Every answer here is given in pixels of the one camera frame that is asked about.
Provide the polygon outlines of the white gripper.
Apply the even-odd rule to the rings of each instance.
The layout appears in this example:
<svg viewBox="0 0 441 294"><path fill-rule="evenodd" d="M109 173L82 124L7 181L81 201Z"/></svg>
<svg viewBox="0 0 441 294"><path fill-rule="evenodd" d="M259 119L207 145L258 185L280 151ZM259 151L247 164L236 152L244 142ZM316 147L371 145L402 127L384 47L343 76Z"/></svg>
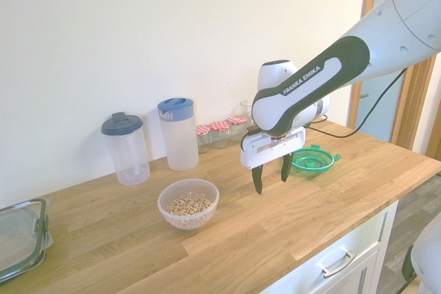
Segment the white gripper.
<svg viewBox="0 0 441 294"><path fill-rule="evenodd" d="M293 156L288 155L303 148L306 140L304 127L291 130L281 139L273 139L265 133L257 133L244 137L242 142L240 161L246 168L252 170L252 179L256 192L263 191L263 165L277 158L283 157L281 180L286 182L292 168Z"/></svg>

